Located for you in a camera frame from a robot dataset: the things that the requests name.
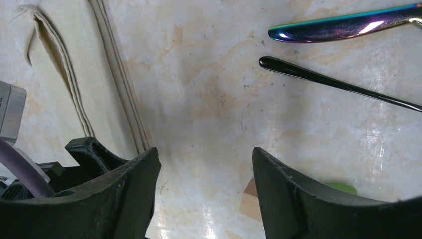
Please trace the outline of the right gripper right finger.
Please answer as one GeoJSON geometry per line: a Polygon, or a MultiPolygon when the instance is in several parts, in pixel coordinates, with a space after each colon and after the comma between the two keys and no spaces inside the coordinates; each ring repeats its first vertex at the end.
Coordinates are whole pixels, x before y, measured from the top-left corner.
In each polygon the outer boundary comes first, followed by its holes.
{"type": "Polygon", "coordinates": [[[419,239],[421,197],[384,202],[331,188],[252,152],[255,185],[268,239],[419,239]]]}

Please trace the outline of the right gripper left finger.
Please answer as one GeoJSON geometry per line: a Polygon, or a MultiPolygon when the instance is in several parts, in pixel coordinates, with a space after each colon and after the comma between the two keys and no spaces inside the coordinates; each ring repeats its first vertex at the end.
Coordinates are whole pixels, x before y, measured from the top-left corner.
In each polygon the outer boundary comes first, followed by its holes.
{"type": "Polygon", "coordinates": [[[3,239],[143,239],[153,214],[159,154],[126,164],[53,197],[1,201],[3,239]]]}

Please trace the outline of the beige cloth napkin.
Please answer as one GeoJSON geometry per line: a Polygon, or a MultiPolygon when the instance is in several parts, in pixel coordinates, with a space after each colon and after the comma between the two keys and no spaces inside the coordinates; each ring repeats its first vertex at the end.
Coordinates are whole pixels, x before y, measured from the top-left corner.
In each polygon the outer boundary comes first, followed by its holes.
{"type": "Polygon", "coordinates": [[[124,159],[149,144],[108,0],[3,0],[0,78],[27,92],[16,147],[74,166],[65,150],[92,136],[124,159]]]}

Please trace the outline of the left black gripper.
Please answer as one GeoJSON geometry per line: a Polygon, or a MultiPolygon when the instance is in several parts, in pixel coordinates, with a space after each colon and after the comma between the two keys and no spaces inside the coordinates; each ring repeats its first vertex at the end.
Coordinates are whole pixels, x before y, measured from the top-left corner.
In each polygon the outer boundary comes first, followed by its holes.
{"type": "Polygon", "coordinates": [[[5,186],[1,182],[0,198],[18,201],[50,197],[85,183],[86,172],[92,178],[97,178],[128,162],[90,136],[72,139],[65,149],[80,166],[64,167],[59,162],[50,162],[38,164],[35,169],[31,169],[26,165],[12,183],[5,186]]]}

